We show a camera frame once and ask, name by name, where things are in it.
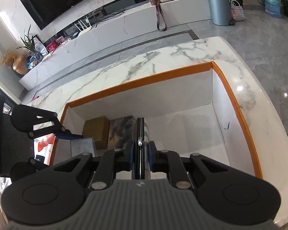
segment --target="marble countertop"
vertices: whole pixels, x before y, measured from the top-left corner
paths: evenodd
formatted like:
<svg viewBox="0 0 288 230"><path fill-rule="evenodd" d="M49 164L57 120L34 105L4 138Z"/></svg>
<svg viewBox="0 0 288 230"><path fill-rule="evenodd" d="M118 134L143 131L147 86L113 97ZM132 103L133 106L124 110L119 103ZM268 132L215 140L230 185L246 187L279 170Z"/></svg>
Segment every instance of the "marble countertop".
<svg viewBox="0 0 288 230"><path fill-rule="evenodd" d="M268 95L243 59L221 37L211 37L147 52L88 73L34 100L34 107L54 111L104 89L189 65L214 61L227 79L248 124L263 179L281 194L275 222L288 222L288 138Z"/></svg>

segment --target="metal screw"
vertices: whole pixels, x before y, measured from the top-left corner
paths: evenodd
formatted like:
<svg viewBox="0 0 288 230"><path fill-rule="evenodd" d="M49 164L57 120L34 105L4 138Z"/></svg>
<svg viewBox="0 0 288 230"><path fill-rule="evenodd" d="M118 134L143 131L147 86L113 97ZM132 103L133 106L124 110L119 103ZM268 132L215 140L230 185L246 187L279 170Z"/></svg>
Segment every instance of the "metal screw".
<svg viewBox="0 0 288 230"><path fill-rule="evenodd" d="M139 146L142 146L142 144L143 144L143 138L142 137L139 137L139 139L137 140L137 144Z"/></svg>
<svg viewBox="0 0 288 230"><path fill-rule="evenodd" d="M94 182L92 183L91 187L95 190L103 190L107 187L104 182Z"/></svg>
<svg viewBox="0 0 288 230"><path fill-rule="evenodd" d="M145 182L137 182L136 185L137 185L138 187L142 187L142 186L145 185Z"/></svg>
<svg viewBox="0 0 288 230"><path fill-rule="evenodd" d="M176 183L176 187L179 189L188 189L189 187L191 187L191 183L186 181L180 181Z"/></svg>

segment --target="brown bag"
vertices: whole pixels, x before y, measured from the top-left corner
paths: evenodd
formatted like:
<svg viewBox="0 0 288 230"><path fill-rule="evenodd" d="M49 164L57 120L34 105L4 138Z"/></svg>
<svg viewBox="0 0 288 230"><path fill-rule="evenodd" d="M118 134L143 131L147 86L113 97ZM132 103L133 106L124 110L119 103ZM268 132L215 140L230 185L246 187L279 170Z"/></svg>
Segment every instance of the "brown bag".
<svg viewBox="0 0 288 230"><path fill-rule="evenodd" d="M160 0L149 0L149 2L151 3L151 5L155 5L156 6L156 11L157 11L157 29L160 30L159 28L159 21L160 21L160 15L163 19L163 22L165 24L165 28L162 29L162 31L166 31L167 30L167 25L164 21L164 17L163 17L163 13L162 13L162 9L161 9L161 6L160 6Z"/></svg>

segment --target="red box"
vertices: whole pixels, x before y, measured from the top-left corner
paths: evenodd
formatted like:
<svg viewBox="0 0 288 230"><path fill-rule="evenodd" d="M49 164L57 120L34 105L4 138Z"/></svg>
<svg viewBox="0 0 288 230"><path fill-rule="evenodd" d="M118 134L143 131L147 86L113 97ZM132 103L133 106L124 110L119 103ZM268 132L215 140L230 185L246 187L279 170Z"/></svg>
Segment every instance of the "red box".
<svg viewBox="0 0 288 230"><path fill-rule="evenodd" d="M59 45L61 45L63 42L65 42L65 39L63 36L60 36L58 39L55 40L55 42Z"/></svg>
<svg viewBox="0 0 288 230"><path fill-rule="evenodd" d="M46 48L49 52L52 52L53 50L55 50L58 47L58 44L53 41L51 42Z"/></svg>

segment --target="bag strap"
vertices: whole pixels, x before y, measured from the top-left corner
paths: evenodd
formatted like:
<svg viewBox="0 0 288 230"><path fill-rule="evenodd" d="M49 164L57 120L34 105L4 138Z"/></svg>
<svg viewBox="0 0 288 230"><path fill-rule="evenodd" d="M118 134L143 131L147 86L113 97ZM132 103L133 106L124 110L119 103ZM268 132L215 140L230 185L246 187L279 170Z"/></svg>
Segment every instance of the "bag strap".
<svg viewBox="0 0 288 230"><path fill-rule="evenodd" d="M161 14L161 17L162 17L163 22L164 22L164 24L165 24L165 28L162 29L162 31L166 31L166 30L167 30L167 25L166 25L166 23L165 23L165 21L164 21L162 9L161 9L161 6L160 6L160 1L157 1L156 11L157 11L157 29L160 30L160 28L159 28L159 21L160 21L159 18L160 18L160 14Z"/></svg>
<svg viewBox="0 0 288 230"><path fill-rule="evenodd" d="M243 10L243 8L240 6L240 3L236 0L232 0L231 4L234 5L235 7L239 7L240 10Z"/></svg>

